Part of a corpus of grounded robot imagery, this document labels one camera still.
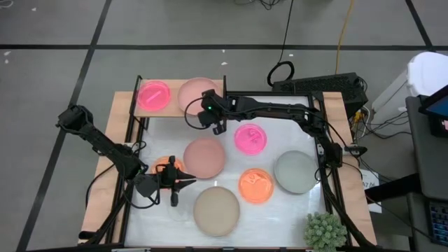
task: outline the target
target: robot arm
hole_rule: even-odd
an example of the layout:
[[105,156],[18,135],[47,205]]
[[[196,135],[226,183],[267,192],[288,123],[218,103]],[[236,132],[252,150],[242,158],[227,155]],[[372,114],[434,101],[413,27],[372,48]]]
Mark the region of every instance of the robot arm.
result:
[[144,197],[151,197],[155,191],[161,188],[170,188],[171,205],[175,207],[179,201],[177,193],[195,182],[195,180],[191,180],[195,178],[193,175],[185,174],[175,168],[174,156],[170,157],[169,164],[162,164],[164,167],[162,171],[156,174],[145,174],[148,165],[143,163],[130,147],[113,143],[100,132],[93,125],[92,113],[84,106],[70,106],[59,115],[59,122],[56,126],[92,144],[92,149],[110,159],[118,170],[119,176],[129,184],[135,185],[137,191]]
[[323,114],[315,108],[308,108],[303,104],[263,103],[240,96],[224,99],[214,90],[203,92],[202,97],[201,106],[204,111],[198,114],[198,118],[205,127],[215,124],[214,134],[225,132],[226,128],[221,123],[224,119],[241,121],[261,117],[293,120],[305,133],[316,138],[324,150],[327,165],[342,166],[342,148],[338,143],[331,141]]

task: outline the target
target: pink petri dish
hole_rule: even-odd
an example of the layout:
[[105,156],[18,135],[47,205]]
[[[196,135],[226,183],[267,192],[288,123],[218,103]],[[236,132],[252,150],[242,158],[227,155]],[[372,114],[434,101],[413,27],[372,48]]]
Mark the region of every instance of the pink petri dish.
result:
[[209,179],[224,168],[224,147],[213,137],[196,139],[185,149],[183,163],[187,173],[199,179]]
[[137,104],[147,111],[158,111],[166,107],[171,100],[171,92],[167,84],[151,80],[140,87]]
[[238,150],[246,155],[257,155],[266,147],[265,131],[258,125],[249,123],[237,129],[234,135]]
[[[214,89],[217,94],[221,93],[220,88],[212,80],[208,78],[192,78],[184,83],[179,88],[177,94],[177,101],[179,108],[185,111],[190,102],[194,99],[200,98],[202,92]],[[199,112],[203,111],[201,107],[201,100],[193,102],[187,110],[187,114],[196,116]]]

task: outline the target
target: wooden shelf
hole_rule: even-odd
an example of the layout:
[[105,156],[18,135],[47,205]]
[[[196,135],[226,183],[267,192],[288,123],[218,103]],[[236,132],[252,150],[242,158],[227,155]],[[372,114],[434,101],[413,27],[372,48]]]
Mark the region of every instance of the wooden shelf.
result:
[[[140,85],[148,81],[162,81],[168,85],[171,90],[171,101],[168,105],[159,111],[147,111],[142,109],[138,104],[135,105],[134,116],[139,118],[145,117],[183,117],[183,111],[179,108],[177,102],[177,94],[181,86],[188,80],[153,80],[144,79],[141,80]],[[220,93],[218,95],[223,95],[223,80],[212,80],[220,88]]]

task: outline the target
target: white table surface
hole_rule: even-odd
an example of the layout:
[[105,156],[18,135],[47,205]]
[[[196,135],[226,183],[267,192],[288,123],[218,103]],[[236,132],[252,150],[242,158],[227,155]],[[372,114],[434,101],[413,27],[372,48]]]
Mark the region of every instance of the white table surface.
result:
[[[254,97],[260,102],[304,104],[305,97]],[[198,125],[196,118],[192,123]],[[267,135],[263,152],[247,156],[239,152],[234,143],[235,130],[247,123],[261,126]],[[240,175],[250,168],[261,168],[274,178],[274,162],[284,152],[302,151],[315,159],[315,141],[291,120],[256,118],[242,122],[228,121],[227,132],[214,136],[210,129],[189,128],[183,118],[151,118],[149,128],[143,133],[148,146],[142,150],[141,159],[151,165],[158,158],[175,155],[183,159],[186,146],[198,137],[217,137],[222,143],[227,162],[220,174],[210,179],[199,179],[182,189],[179,205],[170,207],[168,190],[161,192],[161,203],[149,209],[131,207],[126,246],[233,246],[233,247],[307,247],[303,240],[307,214],[325,212],[321,185],[302,195],[285,191],[276,181],[274,194],[264,204],[246,202],[238,191]],[[193,218],[193,205],[197,196],[211,186],[231,190],[239,200],[241,216],[236,228],[224,237],[210,237],[202,233]],[[144,206],[150,203],[136,191],[133,203]]]

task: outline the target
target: monitor screen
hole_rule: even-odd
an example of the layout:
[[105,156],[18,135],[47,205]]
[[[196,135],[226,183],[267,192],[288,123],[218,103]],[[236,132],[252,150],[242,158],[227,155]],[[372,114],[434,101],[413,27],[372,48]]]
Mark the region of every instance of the monitor screen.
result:
[[448,97],[443,97],[430,105],[426,110],[441,116],[448,116]]
[[448,85],[425,98],[419,112],[441,120],[448,120]]

